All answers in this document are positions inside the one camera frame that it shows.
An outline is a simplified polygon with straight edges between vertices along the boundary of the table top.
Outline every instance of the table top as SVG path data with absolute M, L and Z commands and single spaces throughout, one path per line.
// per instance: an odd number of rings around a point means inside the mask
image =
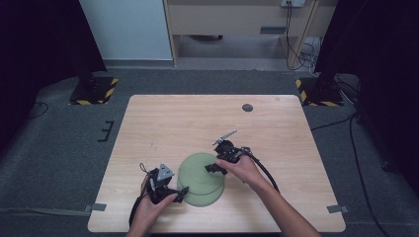
M 252 112 L 242 106 L 249 104 Z M 129 100 L 96 203 L 91 232 L 127 232 L 133 203 L 145 177 L 139 163 L 152 170 L 164 163 L 177 172 L 190 155 L 216 155 L 212 143 L 230 136 L 236 147 L 248 146 L 275 179 L 283 197 L 320 232 L 345 229 L 323 163 L 296 96 L 279 95 L 136 95 Z M 153 233 L 279 232 L 258 196 L 234 175 L 214 204 L 172 203 L 159 216 Z

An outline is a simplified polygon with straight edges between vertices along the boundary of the forearm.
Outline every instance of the forearm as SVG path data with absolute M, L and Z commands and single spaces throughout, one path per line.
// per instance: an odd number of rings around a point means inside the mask
M 251 185 L 286 236 L 320 236 L 317 230 L 299 214 L 271 184 L 264 180 Z

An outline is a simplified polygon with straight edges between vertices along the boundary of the hand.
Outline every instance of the hand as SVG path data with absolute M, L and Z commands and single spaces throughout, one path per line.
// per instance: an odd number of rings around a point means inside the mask
M 141 184 L 141 189 L 144 189 L 147 176 Z M 148 230 L 154 225 L 160 213 L 176 198 L 177 194 L 170 195 L 157 204 L 151 202 L 148 195 L 142 198 L 135 211 L 131 227 L 126 236 L 141 237 L 144 236 Z
M 215 160 L 215 164 L 233 173 L 252 189 L 261 182 L 267 182 L 259 172 L 255 162 L 247 155 L 240 156 L 240 160 L 236 164 L 221 159 Z

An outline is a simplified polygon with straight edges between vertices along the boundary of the yellow and black hazard tape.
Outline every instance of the yellow and black hazard tape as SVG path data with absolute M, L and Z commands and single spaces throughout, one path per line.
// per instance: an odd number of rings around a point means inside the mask
M 316 102 L 316 103 L 310 102 L 308 100 L 307 93 L 305 92 L 305 90 L 304 90 L 304 88 L 301 84 L 301 81 L 300 80 L 295 80 L 295 84 L 298 87 L 299 95 L 301 97 L 301 102 L 302 102 L 303 105 L 306 105 L 306 106 L 330 106 L 330 107 L 343 106 L 343 103 L 340 103 L 340 102 L 338 102 L 338 103 L 337 102 L 327 102 L 327 101 Z
M 111 84 L 109 85 L 109 88 L 107 89 L 106 94 L 104 95 L 103 98 L 100 98 L 100 100 L 94 100 L 94 101 L 92 101 L 92 100 L 75 100 L 75 101 L 72 101 L 70 104 L 71 105 L 82 105 L 82 106 L 106 104 L 111 99 L 111 96 L 114 93 L 115 87 L 117 86 L 118 80 L 119 79 L 114 78 L 111 81 Z

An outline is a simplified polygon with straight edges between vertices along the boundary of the cable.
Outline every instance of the cable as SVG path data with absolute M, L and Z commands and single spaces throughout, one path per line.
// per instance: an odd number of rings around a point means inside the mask
M 355 142 L 354 142 L 354 135 L 353 135 L 353 133 L 352 133 L 352 120 L 354 119 L 354 117 L 355 117 L 356 115 L 357 115 L 357 114 L 353 114 L 353 115 L 351 116 L 351 120 L 349 121 L 349 133 L 350 133 L 350 135 L 351 135 L 351 143 L 352 143 L 352 148 L 353 148 L 353 150 L 354 150 L 355 162 L 356 162 L 356 164 L 357 164 L 358 175 L 360 176 L 361 186 L 362 186 L 362 188 L 363 188 L 364 197 L 366 198 L 367 207 L 368 207 L 368 210 L 370 211 L 370 215 L 371 215 L 371 217 L 373 218 L 374 222 L 376 223 L 376 225 L 377 225 L 378 229 L 381 231 L 381 233 L 382 233 L 385 237 L 389 237 L 389 235 L 387 234 L 387 232 L 385 232 L 385 230 L 382 228 L 381 224 L 379 224 L 379 222 L 377 221 L 376 215 L 375 215 L 375 214 L 374 214 L 374 212 L 373 212 L 373 209 L 372 209 L 372 207 L 371 207 L 371 203 L 370 203 L 370 198 L 369 198 L 368 193 L 367 193 L 366 185 L 365 185 L 365 183 L 364 183 L 364 177 L 363 177 L 363 174 L 362 174 L 362 172 L 361 172 L 361 168 L 360 168 L 360 161 L 359 161 L 359 159 L 358 159 L 357 148 L 356 148 L 356 146 L 355 146 Z
M 345 119 L 343 119 L 343 120 L 333 121 L 333 122 L 331 122 L 331 123 L 329 123 L 329 124 L 326 124 L 326 125 L 321 125 L 321 126 L 318 126 L 318 127 L 312 128 L 312 129 L 311 129 L 311 131 L 317 130 L 317 129 L 319 129 L 319 128 L 323 128 L 323 127 L 327 127 L 327 126 L 332 126 L 332 125 L 337 125 L 337 124 L 339 124 L 339 123 L 345 122 L 345 121 L 349 120 L 349 119 L 350 119 L 353 115 L 354 115 L 354 114 L 350 115 L 349 117 L 347 117 L 347 118 L 345 118 Z
M 294 70 L 300 69 L 304 65 L 304 63 L 302 63 L 301 60 L 299 60 L 298 55 L 296 55 L 296 52 L 293 50 L 293 47 L 290 45 L 289 29 L 290 29 L 290 25 L 291 25 L 291 17 L 293 15 L 293 2 L 292 1 L 287 1 L 287 5 L 288 5 L 288 10 L 287 10 L 287 30 L 286 30 L 286 38 L 287 38 L 287 68 L 288 68 L 288 70 L 294 71 Z M 290 65 L 289 65 L 290 50 L 293 52 L 293 54 L 298 59 L 298 62 L 300 64 L 299 67 L 290 67 Z
M 274 187 L 275 190 L 277 190 L 278 192 L 280 192 L 280 189 L 277 186 L 277 183 L 274 180 L 274 177 L 272 177 L 272 175 L 269 173 L 269 171 L 265 168 L 265 166 L 262 165 L 262 163 L 259 161 L 259 159 L 257 159 L 252 151 L 250 150 L 250 148 L 245 148 L 244 149 L 244 153 L 246 155 L 248 155 L 250 158 L 252 158 L 252 160 L 261 168 L 261 170 L 266 174 L 266 176 L 268 177 L 268 179 L 271 181 L 272 186 Z

